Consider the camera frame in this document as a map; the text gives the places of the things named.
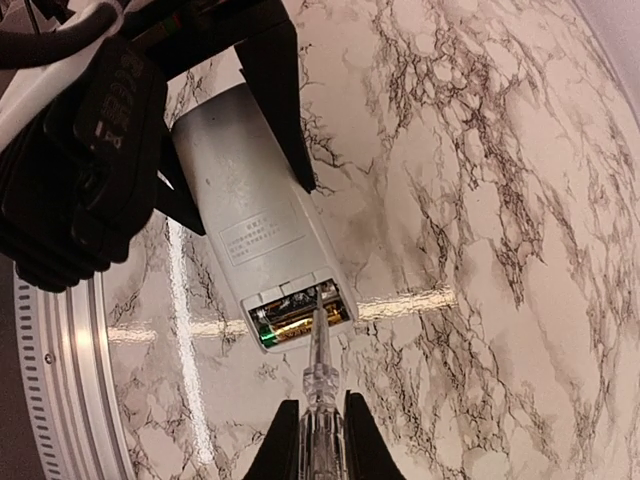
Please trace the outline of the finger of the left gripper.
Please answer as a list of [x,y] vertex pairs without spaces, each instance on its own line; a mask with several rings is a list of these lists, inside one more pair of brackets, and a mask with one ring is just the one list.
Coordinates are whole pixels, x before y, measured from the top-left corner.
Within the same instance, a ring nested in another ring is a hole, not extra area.
[[158,172],[155,208],[196,235],[205,229],[184,175]]

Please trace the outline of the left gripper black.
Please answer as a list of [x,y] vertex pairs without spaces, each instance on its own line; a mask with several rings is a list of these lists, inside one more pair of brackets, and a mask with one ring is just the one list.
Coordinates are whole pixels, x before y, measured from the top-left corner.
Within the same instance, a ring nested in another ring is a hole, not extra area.
[[234,46],[242,74],[297,181],[316,188],[301,124],[296,29],[281,1],[149,1],[119,34],[171,80]]

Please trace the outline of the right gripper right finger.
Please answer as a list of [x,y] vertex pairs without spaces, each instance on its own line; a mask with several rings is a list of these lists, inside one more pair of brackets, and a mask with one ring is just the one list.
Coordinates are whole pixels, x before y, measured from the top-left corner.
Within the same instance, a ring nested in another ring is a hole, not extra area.
[[349,479],[405,480],[365,398],[350,390],[346,392],[344,402],[344,436]]

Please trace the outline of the white remote control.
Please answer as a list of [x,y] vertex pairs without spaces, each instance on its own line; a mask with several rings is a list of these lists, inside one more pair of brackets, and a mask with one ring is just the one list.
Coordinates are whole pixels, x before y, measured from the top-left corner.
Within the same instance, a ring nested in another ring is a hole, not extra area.
[[308,345],[310,333],[269,349],[258,328],[354,295],[311,196],[301,187],[249,87],[238,84],[179,118],[172,140],[206,237],[242,319],[263,352]]

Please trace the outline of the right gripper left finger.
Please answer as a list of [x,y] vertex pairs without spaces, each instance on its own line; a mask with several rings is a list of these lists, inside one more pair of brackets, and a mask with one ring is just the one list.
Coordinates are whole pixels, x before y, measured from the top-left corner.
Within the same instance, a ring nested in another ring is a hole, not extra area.
[[299,401],[283,400],[244,480],[298,478],[299,419]]

